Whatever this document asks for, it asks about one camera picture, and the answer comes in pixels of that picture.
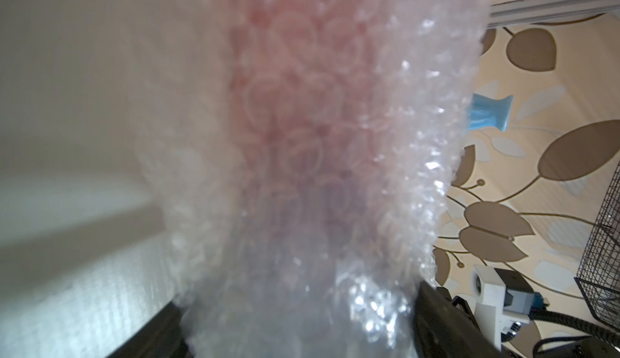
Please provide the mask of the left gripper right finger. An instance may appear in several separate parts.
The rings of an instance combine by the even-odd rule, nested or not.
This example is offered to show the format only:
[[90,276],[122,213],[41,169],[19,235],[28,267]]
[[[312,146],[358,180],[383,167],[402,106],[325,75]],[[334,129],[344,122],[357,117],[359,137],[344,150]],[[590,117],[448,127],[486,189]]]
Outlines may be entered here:
[[501,357],[463,311],[427,282],[413,303],[413,345],[419,357]]

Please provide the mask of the bubble dark cylinder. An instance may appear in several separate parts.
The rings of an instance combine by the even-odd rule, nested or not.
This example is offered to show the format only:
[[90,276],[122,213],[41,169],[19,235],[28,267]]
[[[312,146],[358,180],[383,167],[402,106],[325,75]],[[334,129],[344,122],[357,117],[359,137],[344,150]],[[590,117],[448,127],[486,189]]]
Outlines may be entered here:
[[490,0],[132,0],[195,357],[413,357]]

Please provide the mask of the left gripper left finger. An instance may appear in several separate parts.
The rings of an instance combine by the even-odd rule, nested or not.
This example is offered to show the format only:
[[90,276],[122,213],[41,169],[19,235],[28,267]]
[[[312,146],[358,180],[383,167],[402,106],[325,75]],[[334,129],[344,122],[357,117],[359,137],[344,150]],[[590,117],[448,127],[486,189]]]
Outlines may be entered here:
[[181,318],[182,311],[173,302],[169,302],[108,357],[189,357],[189,348],[182,336]]

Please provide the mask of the light blue ribbed vase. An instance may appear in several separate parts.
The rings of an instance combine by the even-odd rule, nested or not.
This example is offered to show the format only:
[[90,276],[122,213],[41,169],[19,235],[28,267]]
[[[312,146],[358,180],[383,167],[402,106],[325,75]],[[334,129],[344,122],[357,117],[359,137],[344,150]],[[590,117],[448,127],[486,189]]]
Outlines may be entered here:
[[474,93],[469,110],[468,130],[495,127],[502,132],[506,131],[510,122],[512,105],[513,96],[495,100]]

